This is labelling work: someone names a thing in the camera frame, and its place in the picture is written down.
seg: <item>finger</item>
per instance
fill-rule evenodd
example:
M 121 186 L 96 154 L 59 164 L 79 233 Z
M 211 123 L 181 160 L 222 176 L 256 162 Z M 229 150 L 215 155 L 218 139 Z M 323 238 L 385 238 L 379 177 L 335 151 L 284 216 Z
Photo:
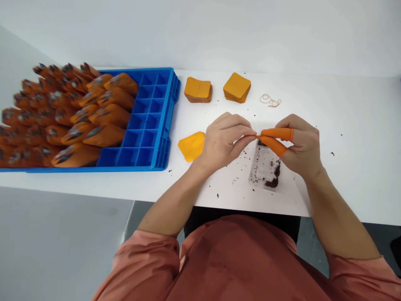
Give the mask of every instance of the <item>finger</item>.
M 309 123 L 303 120 L 301 117 L 291 114 L 281 120 L 279 123 L 276 124 L 275 128 L 292 128 L 297 130 L 311 130 L 314 129 Z
M 294 130 L 290 128 L 274 128 L 262 131 L 262 136 L 280 138 L 281 141 L 291 141 L 294 134 Z
M 231 128 L 222 130 L 222 135 L 226 142 L 233 143 L 234 141 L 238 140 L 242 136 L 252 135 L 255 136 L 256 132 L 251 129 L 250 127 L 244 125 L 235 125 Z
M 219 117 L 217 117 L 217 119 L 215 121 L 213 121 L 212 124 L 216 124 L 216 123 L 220 122 L 221 120 L 223 120 L 223 119 L 225 119 L 225 118 L 227 118 L 229 116 L 231 116 L 231 113 L 230 112 L 225 112 L 224 114 L 222 114 Z
M 225 118 L 219 122 L 220 129 L 231 128 L 235 125 L 244 125 L 244 126 L 251 128 L 251 123 L 248 120 L 246 120 L 244 117 L 242 117 L 238 114 L 229 116 L 228 118 Z
M 235 142 L 234 148 L 230 153 L 230 159 L 231 160 L 237 159 L 241 154 L 241 152 L 244 150 L 244 148 L 255 139 L 256 139 L 255 136 L 244 136 L 238 139 L 238 141 Z
M 281 161 L 283 161 L 284 164 L 286 162 L 291 162 L 291 160 L 294 160 L 294 150 L 292 149 L 292 146 L 287 148 L 287 151 L 280 157 Z
M 277 141 L 274 138 L 263 136 L 259 140 L 279 157 L 287 152 L 287 148 L 280 141 Z

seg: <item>blue plastic tray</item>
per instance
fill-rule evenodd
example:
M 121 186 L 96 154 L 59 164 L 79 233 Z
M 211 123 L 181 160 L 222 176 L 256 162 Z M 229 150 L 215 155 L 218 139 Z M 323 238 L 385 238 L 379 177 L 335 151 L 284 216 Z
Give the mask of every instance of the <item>blue plastic tray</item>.
M 167 168 L 174 105 L 181 81 L 173 68 L 100 70 L 116 76 L 127 73 L 139 85 L 138 95 L 121 147 L 103 148 L 95 167 L 0 168 L 0 171 L 105 172 L 162 171 Z

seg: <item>pink shirt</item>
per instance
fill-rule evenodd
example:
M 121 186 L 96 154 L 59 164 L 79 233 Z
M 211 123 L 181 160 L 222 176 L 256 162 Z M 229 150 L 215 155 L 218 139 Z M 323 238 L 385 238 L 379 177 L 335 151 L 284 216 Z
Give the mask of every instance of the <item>pink shirt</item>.
M 231 215 L 192 232 L 180 254 L 175 238 L 135 231 L 92 300 L 401 300 L 384 258 L 328 261 L 329 279 L 281 230 Z

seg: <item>hand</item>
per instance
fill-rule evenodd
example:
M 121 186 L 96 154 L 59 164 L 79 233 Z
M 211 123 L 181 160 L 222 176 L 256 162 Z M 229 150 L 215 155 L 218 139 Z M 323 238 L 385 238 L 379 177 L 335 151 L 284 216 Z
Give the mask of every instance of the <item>hand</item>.
M 211 175 L 237 159 L 244 148 L 256 139 L 254 135 L 256 132 L 248 120 L 226 112 L 208 126 L 202 154 L 194 163 L 203 166 Z
M 320 161 L 319 130 L 301 117 L 291 114 L 276 124 L 276 128 L 292 128 L 293 146 L 281 157 L 283 163 L 304 180 L 312 179 L 324 170 Z

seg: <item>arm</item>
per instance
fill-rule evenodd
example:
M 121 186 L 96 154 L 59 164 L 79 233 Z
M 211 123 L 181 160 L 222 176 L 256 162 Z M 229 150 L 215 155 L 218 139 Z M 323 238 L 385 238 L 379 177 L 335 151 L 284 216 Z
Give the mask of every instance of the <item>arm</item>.
M 238 158 L 255 139 L 247 135 L 255 134 L 249 121 L 239 115 L 227 112 L 217 118 L 207 128 L 202 155 L 150 208 L 138 230 L 176 237 L 208 177 Z
M 325 251 L 342 258 L 379 258 L 375 243 L 322 166 L 318 129 L 296 115 L 288 116 L 276 127 L 294 129 L 294 145 L 281 159 L 306 183 L 313 224 Z
M 330 280 L 353 300 L 401 300 L 401 281 L 329 179 L 320 161 L 319 131 L 296 115 L 277 128 L 293 128 L 293 146 L 281 157 L 304 179 Z
M 231 163 L 255 139 L 247 135 L 255 134 L 249 121 L 228 112 L 208 127 L 202 155 L 150 208 L 139 231 L 119 248 L 112 272 L 92 301 L 158 300 L 168 293 L 180 269 L 175 237 L 199 191 L 210 175 Z

